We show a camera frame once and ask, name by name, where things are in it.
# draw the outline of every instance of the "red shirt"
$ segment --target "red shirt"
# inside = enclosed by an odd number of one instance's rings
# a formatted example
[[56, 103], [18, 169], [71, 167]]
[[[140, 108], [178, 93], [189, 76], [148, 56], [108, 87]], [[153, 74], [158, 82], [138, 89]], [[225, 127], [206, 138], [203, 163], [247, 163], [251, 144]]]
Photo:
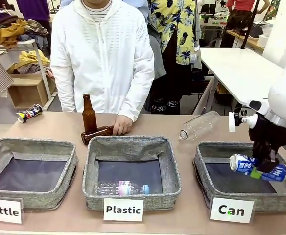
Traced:
[[226, 6], [233, 6], [236, 2], [235, 9], [241, 11], [251, 11], [255, 0], [228, 0]]

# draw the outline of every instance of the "person's right hand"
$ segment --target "person's right hand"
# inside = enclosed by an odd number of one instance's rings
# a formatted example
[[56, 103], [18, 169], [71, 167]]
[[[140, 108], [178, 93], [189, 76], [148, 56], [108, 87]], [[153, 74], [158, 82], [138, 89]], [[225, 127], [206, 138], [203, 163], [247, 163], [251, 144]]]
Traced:
[[115, 121], [113, 135], [121, 135], [126, 134], [131, 130], [133, 121], [124, 116], [124, 115], [118, 115]]

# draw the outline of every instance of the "black pole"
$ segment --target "black pole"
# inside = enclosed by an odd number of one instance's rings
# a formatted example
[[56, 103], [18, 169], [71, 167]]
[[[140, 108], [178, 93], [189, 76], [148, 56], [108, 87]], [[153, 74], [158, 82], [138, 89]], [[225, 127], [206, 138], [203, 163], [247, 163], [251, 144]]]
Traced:
[[256, 15], [256, 12], [257, 12], [257, 7], [259, 6], [259, 3], [260, 3], [260, 0], [256, 0], [255, 8], [254, 8], [253, 13], [252, 13], [251, 22], [250, 22], [250, 24], [249, 24], [249, 27], [248, 27], [248, 29], [247, 29], [247, 32], [246, 32], [244, 41], [243, 41], [242, 46], [241, 46], [241, 49], [242, 49], [242, 50], [245, 49], [245, 45], [246, 45], [247, 39], [249, 38], [250, 31], [251, 31], [251, 28], [252, 28], [252, 26], [253, 26], [254, 18], [255, 18], [255, 15]]
[[53, 6], [53, 12], [55, 13], [55, 7], [54, 7], [53, 0], [51, 0], [51, 5]]

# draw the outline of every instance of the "yellow cloth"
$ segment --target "yellow cloth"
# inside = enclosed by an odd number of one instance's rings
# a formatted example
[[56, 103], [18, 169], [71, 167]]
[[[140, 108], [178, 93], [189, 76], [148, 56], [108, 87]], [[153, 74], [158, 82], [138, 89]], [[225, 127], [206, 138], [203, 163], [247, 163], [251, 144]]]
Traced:
[[26, 25], [29, 25], [26, 21], [17, 19], [17, 22], [12, 23], [10, 27], [1, 28], [0, 45], [3, 45], [7, 49], [15, 47], [17, 45], [17, 38], [24, 33]]
[[176, 62], [181, 65], [189, 64], [195, 41], [195, 0], [149, 0], [148, 3], [151, 20], [161, 35], [162, 52], [178, 27]]
[[[39, 54], [43, 65], [47, 65], [50, 63], [49, 59], [46, 58], [40, 50]], [[15, 64], [15, 69], [31, 63], [38, 63], [35, 51], [32, 50], [29, 53], [27, 53], [26, 51], [21, 51], [21, 54], [19, 55], [19, 62]]]

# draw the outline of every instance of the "fallen brown bottle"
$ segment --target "fallen brown bottle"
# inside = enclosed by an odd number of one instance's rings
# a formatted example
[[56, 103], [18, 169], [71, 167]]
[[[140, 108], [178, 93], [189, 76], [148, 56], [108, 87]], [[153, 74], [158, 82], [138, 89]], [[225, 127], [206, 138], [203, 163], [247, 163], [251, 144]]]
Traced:
[[81, 134], [82, 141], [88, 145], [90, 140], [95, 136], [111, 136], [113, 134], [114, 126], [101, 126], [95, 132], [83, 132]]
[[83, 123], [85, 132], [95, 132], [97, 130], [96, 113], [93, 110], [90, 95], [83, 95]]

